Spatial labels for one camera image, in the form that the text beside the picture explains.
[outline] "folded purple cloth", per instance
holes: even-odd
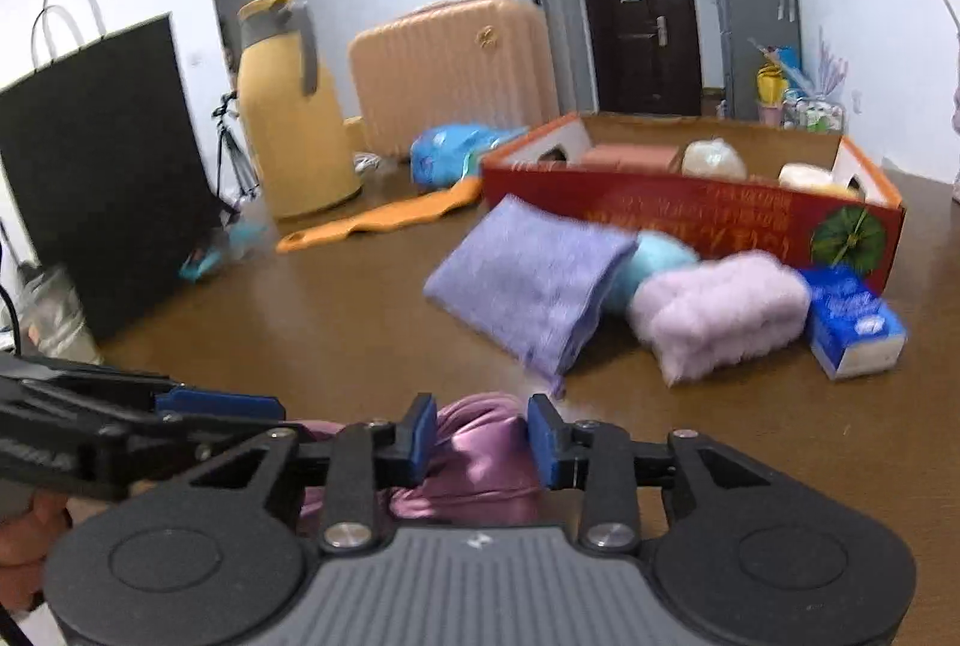
[[[539,478],[527,443],[524,404],[512,395],[474,395],[440,409],[427,477],[415,489],[393,489],[385,507],[397,518],[454,524],[529,524],[539,515]],[[301,421],[317,438],[343,429]],[[319,523],[323,488],[309,488],[301,531]]]
[[[424,293],[537,371],[561,375],[596,331],[614,273],[635,250],[626,232],[505,197]]]
[[[803,333],[809,306],[800,274],[755,250],[654,275],[627,320],[672,386],[784,347]]]

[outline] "flower stem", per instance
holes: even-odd
[[[953,5],[950,3],[950,0],[944,0],[944,4],[947,6],[947,11],[950,13],[954,24],[956,24],[957,34],[960,34],[960,18],[957,18],[956,11],[953,9]]]

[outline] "blue box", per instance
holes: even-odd
[[[830,378],[853,378],[896,365],[906,329],[855,272],[835,267],[800,273],[810,286],[810,349]]]

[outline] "brown table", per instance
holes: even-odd
[[[910,333],[892,372],[832,383],[803,344],[668,390],[623,322],[605,322],[568,377],[562,411],[663,440],[694,427],[881,519],[906,539],[919,589],[897,643],[960,643],[960,206],[949,187],[897,176],[908,207],[886,293]],[[410,195],[381,173],[327,218]],[[189,383],[270,393],[290,416],[400,416],[421,390],[440,403],[544,383],[428,304],[424,280],[480,217],[289,256],[272,253],[181,293],[107,346],[110,363]],[[285,231],[296,229],[285,227]],[[651,531],[655,496],[641,498]]]

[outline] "gray ribbed panel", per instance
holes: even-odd
[[[549,527],[400,530],[377,555],[326,564],[296,609],[248,643],[704,646],[709,641],[664,610],[635,566],[579,554],[559,528]]]

